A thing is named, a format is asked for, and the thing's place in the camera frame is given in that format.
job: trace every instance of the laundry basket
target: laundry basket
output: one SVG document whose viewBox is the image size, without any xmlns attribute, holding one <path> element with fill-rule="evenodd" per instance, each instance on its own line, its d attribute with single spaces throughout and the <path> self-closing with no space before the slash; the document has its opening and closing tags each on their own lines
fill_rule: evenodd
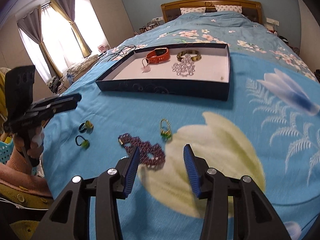
<svg viewBox="0 0 320 240">
<path fill-rule="evenodd" d="M 13 147 L 14 147 L 14 144 L 12 140 L 8 144 L 4 142 L 0 142 L 0 162 L 1 163 L 3 164 L 7 163 L 7 161 L 10 159 L 10 156 L 12 154 Z M 36 167 L 32 169 L 31 174 L 32 175 L 36 174 Z"/>
</svg>

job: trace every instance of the gray curtain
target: gray curtain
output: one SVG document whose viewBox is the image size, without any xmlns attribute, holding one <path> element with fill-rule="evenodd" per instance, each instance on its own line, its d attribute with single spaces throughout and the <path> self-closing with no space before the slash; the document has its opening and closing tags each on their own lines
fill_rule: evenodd
<svg viewBox="0 0 320 240">
<path fill-rule="evenodd" d="M 62 73 L 58 70 L 57 66 L 53 62 L 50 54 L 43 42 L 42 31 L 41 31 L 41 7 L 34 8 L 31 13 L 28 13 L 25 17 L 17 21 L 18 27 L 23 30 L 26 35 L 37 43 L 44 56 L 51 76 L 57 75 L 59 78 L 62 77 Z"/>
<path fill-rule="evenodd" d="M 83 57 L 88 57 L 92 51 L 82 37 L 75 23 L 75 0 L 51 0 L 50 6 L 63 16 L 71 25 L 73 34 L 78 41 Z"/>
</svg>

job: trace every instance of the dark red beaded necklace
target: dark red beaded necklace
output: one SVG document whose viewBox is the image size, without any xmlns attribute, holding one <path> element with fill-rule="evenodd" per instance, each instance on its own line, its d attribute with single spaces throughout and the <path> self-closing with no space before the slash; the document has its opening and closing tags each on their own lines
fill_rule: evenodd
<svg viewBox="0 0 320 240">
<path fill-rule="evenodd" d="M 151 145 L 149 141 L 143 142 L 140 137 L 132 137 L 129 133 L 120 135 L 118 140 L 129 155 L 135 145 L 139 147 L 140 164 L 145 164 L 147 166 L 159 166 L 165 162 L 164 152 L 158 143 Z"/>
</svg>

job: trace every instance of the white cable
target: white cable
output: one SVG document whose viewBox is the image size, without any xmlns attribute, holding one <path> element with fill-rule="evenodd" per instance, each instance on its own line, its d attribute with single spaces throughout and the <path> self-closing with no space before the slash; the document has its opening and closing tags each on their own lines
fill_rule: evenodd
<svg viewBox="0 0 320 240">
<path fill-rule="evenodd" d="M 38 208 L 26 208 L 24 206 L 21 206 L 19 204 L 10 202 L 9 200 L 6 200 L 4 198 L 0 198 L 0 202 L 8 203 L 14 205 L 17 209 L 27 209 L 27 210 L 37 210 L 37 211 L 47 211 L 48 209 L 38 209 Z"/>
</svg>

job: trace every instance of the black box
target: black box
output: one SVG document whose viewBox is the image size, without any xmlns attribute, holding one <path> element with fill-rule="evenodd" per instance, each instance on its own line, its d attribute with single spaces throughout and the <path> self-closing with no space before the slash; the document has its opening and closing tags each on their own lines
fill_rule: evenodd
<svg viewBox="0 0 320 240">
<path fill-rule="evenodd" d="M 142 59 L 156 48 L 168 48 L 170 60 L 150 64 L 151 71 L 142 73 Z M 202 59 L 195 62 L 192 76 L 177 76 L 172 71 L 177 53 L 198 50 Z M 116 62 L 97 78 L 102 91 L 127 91 L 175 94 L 227 101 L 230 85 L 230 52 L 227 44 L 184 43 L 136 49 Z"/>
</svg>

